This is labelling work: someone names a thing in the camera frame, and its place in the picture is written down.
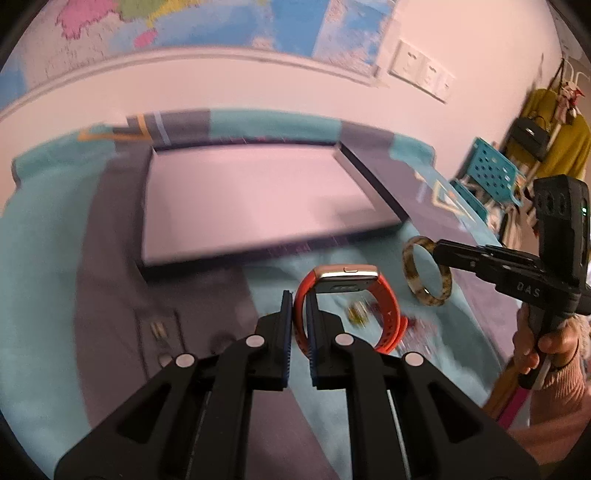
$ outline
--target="handbag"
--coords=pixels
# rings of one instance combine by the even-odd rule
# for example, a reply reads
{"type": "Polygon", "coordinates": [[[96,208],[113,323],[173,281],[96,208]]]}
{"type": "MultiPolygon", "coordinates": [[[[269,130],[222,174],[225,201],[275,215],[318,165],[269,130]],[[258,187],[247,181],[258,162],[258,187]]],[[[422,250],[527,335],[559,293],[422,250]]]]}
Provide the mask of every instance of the handbag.
{"type": "MultiPolygon", "coordinates": [[[[564,75],[564,58],[560,62],[560,66],[554,75],[554,78],[548,85],[548,91],[552,90],[552,85],[560,75],[560,84],[564,75]]],[[[525,151],[529,152],[537,161],[543,161],[550,143],[550,125],[544,118],[537,115],[537,109],[540,105],[541,99],[538,102],[535,110],[529,116],[522,116],[516,119],[509,130],[509,139],[518,143],[525,151]],[[535,120],[541,118],[544,120],[544,126],[539,126],[535,120]]]]}

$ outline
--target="white wall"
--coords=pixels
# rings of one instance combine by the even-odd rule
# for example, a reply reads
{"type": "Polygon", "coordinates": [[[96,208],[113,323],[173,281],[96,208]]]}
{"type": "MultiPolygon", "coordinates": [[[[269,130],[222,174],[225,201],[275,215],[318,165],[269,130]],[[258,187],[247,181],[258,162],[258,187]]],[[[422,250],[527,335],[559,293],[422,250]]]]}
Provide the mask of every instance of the white wall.
{"type": "Polygon", "coordinates": [[[15,155],[84,125],[156,110],[267,108],[361,122],[433,145],[437,169],[451,177],[474,137],[502,139],[539,72],[547,82],[560,59],[545,0],[404,0],[397,18],[402,38],[456,76],[447,105],[393,77],[367,86],[286,64],[169,51],[161,61],[103,69],[31,95],[5,116],[0,205],[12,191],[15,155]]]}

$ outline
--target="human hand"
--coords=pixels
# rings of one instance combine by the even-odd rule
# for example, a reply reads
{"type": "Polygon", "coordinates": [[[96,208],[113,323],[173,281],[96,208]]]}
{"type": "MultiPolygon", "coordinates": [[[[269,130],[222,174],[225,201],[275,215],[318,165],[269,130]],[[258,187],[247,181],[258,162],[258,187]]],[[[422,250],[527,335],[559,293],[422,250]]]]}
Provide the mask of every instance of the human hand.
{"type": "MultiPolygon", "coordinates": [[[[540,363],[540,356],[534,348],[534,332],[531,331],[528,324],[529,313],[529,305],[524,303],[517,311],[517,331],[513,336],[513,345],[515,346],[513,359],[517,371],[522,374],[528,374],[540,363]]],[[[578,344],[579,330],[576,324],[569,320],[563,329],[540,338],[538,348],[541,352],[554,354],[552,364],[556,368],[560,368],[573,359],[577,353],[578,344]]]]}

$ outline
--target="device handle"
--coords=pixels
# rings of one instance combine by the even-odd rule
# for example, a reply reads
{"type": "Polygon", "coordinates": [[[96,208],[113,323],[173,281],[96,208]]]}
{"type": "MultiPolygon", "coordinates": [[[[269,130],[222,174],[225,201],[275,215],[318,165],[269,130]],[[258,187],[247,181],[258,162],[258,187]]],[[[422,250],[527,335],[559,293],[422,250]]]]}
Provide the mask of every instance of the device handle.
{"type": "Polygon", "coordinates": [[[538,341],[544,335],[564,328],[566,326],[566,320],[562,317],[556,316],[549,310],[543,310],[539,307],[530,305],[528,324],[532,332],[534,332],[534,347],[540,357],[540,363],[537,368],[532,369],[527,375],[520,374],[518,382],[519,386],[526,390],[540,390],[544,385],[546,375],[552,367],[554,355],[541,352],[538,347],[538,341]]]}

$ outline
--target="map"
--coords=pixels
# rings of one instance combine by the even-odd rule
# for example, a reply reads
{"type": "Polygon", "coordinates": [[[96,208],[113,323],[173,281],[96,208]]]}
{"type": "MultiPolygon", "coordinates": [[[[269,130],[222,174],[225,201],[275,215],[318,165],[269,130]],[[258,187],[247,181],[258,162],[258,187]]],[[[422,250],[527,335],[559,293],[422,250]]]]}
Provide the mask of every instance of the map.
{"type": "Polygon", "coordinates": [[[268,50],[370,75],[395,0],[49,0],[0,72],[0,109],[72,70],[148,48],[268,50]]]}

